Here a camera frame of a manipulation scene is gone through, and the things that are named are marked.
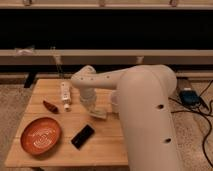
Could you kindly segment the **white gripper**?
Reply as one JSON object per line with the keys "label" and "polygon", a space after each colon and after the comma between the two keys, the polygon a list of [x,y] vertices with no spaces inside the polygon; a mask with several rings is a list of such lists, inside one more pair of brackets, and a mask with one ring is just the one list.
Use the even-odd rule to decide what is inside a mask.
{"label": "white gripper", "polygon": [[83,105],[83,107],[88,112],[93,112],[95,110],[96,106],[96,99],[97,97],[95,95],[89,96],[89,97],[80,97],[80,103]]}

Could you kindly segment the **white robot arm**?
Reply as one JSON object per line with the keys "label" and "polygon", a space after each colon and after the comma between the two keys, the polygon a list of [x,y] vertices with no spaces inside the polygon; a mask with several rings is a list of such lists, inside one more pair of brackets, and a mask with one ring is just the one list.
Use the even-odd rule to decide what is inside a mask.
{"label": "white robot arm", "polygon": [[71,77],[81,103],[94,104],[94,90],[114,89],[130,171],[184,171],[169,96],[177,78],[165,65],[138,65],[96,73],[85,66]]}

